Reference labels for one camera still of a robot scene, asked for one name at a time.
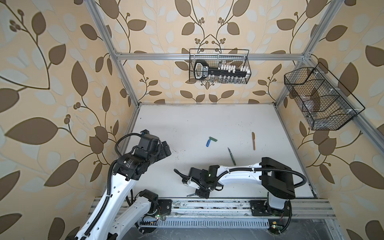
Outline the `brown pen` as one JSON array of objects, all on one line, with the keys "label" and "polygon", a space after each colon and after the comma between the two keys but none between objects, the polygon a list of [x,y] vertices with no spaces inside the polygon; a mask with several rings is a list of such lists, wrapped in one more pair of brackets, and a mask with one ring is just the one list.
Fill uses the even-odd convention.
[{"label": "brown pen", "polygon": [[256,150],[256,135],[252,132],[253,150]]}]

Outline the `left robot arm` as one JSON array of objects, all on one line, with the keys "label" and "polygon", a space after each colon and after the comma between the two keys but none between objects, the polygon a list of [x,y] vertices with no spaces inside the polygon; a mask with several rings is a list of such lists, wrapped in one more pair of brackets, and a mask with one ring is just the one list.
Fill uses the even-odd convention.
[{"label": "left robot arm", "polygon": [[143,190],[134,198],[133,187],[154,163],[172,153],[167,142],[151,135],[148,130],[135,134],[139,143],[128,153],[119,150],[118,157],[110,165],[106,190],[84,226],[69,240],[120,240],[145,215],[160,212],[158,195]]}]

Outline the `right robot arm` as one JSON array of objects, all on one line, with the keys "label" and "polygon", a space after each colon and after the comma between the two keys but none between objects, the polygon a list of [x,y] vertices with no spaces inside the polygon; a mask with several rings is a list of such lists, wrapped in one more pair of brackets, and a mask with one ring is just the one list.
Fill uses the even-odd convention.
[{"label": "right robot arm", "polygon": [[214,191],[222,191],[226,185],[247,183],[263,186],[268,191],[267,200],[260,207],[251,205],[254,210],[280,218],[284,217],[285,210],[289,211],[283,226],[273,223],[269,227],[273,235],[282,235],[288,229],[293,216],[291,200],[296,198],[295,190],[307,183],[305,175],[269,157],[249,166],[213,165],[208,170],[190,168],[187,175],[177,169],[174,172],[185,186],[196,189],[195,196],[203,199],[208,199]]}]

